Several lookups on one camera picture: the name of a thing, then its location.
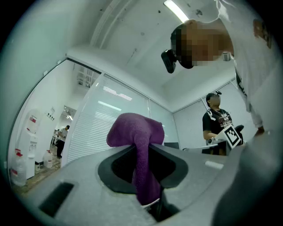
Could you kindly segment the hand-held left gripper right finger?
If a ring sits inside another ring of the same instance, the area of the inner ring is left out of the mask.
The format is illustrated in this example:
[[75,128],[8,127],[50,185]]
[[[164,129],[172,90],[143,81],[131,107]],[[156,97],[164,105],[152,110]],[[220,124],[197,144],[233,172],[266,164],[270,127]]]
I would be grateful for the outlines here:
[[150,226],[211,226],[223,188],[207,193],[227,161],[226,156],[203,154],[201,149],[182,151],[150,145],[150,165],[169,175],[161,180],[161,216]]

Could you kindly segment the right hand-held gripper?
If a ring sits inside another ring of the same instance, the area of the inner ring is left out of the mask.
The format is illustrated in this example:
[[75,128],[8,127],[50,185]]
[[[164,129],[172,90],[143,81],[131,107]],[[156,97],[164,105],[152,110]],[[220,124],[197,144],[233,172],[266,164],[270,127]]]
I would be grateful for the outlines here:
[[232,125],[227,126],[214,138],[206,141],[209,148],[218,148],[226,155],[241,142],[241,138]]

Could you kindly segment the person's white shirt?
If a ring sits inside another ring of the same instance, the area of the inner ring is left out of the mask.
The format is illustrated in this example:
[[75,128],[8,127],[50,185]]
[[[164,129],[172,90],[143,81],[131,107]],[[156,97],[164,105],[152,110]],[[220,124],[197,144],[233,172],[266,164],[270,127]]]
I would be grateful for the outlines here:
[[283,130],[283,55],[245,0],[215,0],[233,44],[237,86],[255,127]]

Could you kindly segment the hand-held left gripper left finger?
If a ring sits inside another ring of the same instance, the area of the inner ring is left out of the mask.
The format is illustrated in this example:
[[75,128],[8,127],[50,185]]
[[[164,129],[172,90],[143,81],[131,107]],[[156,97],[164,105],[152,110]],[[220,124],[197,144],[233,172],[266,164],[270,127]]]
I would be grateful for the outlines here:
[[156,220],[134,194],[111,191],[99,164],[128,145],[71,161],[27,194],[26,208],[47,226],[153,226]]

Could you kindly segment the white window blinds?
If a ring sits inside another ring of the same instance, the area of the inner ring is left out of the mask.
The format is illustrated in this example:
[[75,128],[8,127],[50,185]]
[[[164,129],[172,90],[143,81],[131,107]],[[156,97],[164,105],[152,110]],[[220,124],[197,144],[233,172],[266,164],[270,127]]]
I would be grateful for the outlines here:
[[179,143],[173,114],[130,86],[100,75],[85,95],[71,123],[62,165],[109,149],[107,134],[122,113],[137,113],[162,123],[165,143]]

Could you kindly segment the ceiling light strip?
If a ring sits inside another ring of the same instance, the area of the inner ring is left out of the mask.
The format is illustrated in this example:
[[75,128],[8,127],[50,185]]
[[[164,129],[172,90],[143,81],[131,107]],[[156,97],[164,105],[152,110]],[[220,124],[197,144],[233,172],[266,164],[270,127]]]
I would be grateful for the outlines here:
[[186,14],[181,10],[181,8],[172,0],[166,0],[164,6],[167,7],[177,18],[183,23],[189,20]]

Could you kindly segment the clear water jug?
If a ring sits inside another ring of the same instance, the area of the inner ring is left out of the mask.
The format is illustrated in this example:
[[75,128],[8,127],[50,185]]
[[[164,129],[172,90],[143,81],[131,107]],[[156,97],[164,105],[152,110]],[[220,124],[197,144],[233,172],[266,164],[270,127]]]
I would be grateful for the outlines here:
[[25,158],[19,149],[15,149],[15,155],[12,158],[11,168],[11,181],[13,184],[23,187],[27,181],[27,167]]
[[50,150],[47,150],[46,153],[44,154],[43,165],[49,169],[52,168],[53,166],[53,155],[50,152]]

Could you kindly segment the purple cloth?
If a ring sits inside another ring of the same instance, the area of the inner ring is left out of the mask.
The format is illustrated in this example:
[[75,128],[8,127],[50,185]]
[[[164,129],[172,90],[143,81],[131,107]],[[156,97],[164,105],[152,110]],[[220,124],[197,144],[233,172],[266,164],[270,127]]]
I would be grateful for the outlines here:
[[136,113],[119,115],[107,135],[110,147],[136,146],[137,162],[133,181],[137,199],[143,206],[160,197],[161,186],[149,169],[149,144],[161,145],[163,141],[162,123]]

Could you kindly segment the white water dispenser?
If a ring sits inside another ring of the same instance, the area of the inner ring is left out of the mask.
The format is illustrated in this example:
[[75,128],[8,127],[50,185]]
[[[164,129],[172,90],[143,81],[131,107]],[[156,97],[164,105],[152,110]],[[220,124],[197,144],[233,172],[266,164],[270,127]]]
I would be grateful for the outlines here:
[[37,131],[41,120],[38,109],[31,109],[25,117],[19,135],[18,147],[26,163],[26,179],[35,175],[35,156],[38,144]]

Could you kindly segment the black monitor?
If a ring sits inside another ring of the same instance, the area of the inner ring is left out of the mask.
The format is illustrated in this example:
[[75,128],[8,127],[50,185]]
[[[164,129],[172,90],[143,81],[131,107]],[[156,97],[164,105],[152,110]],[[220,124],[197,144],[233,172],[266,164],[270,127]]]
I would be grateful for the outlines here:
[[164,142],[164,146],[174,148],[174,149],[180,149],[178,142]]

